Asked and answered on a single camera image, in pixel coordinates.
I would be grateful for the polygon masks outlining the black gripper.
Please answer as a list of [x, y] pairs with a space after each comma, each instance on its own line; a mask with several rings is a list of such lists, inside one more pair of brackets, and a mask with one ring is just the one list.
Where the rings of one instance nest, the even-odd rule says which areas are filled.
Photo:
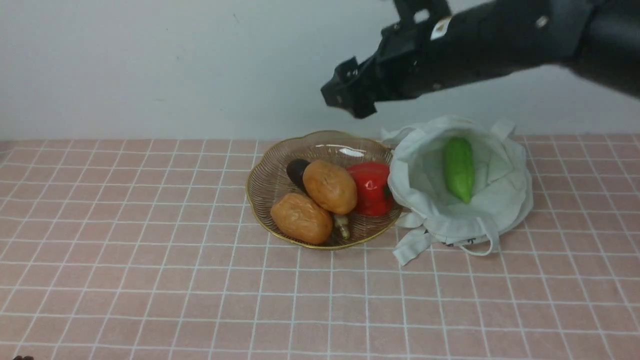
[[413, 100], [416, 89], [407, 89], [418, 79], [436, 24], [450, 19], [446, 0], [394, 0], [398, 21], [381, 31], [381, 42], [365, 61], [356, 57], [339, 63], [320, 91], [325, 104], [345, 108], [355, 119], [377, 113], [373, 101]]

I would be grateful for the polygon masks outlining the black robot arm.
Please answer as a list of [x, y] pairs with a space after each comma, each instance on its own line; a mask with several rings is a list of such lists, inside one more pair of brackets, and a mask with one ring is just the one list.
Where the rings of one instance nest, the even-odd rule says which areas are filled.
[[384, 101], [498, 79], [544, 65], [639, 96], [637, 0], [492, 0], [453, 13], [445, 0], [396, 0], [399, 21], [373, 55], [338, 64], [327, 106], [365, 119]]

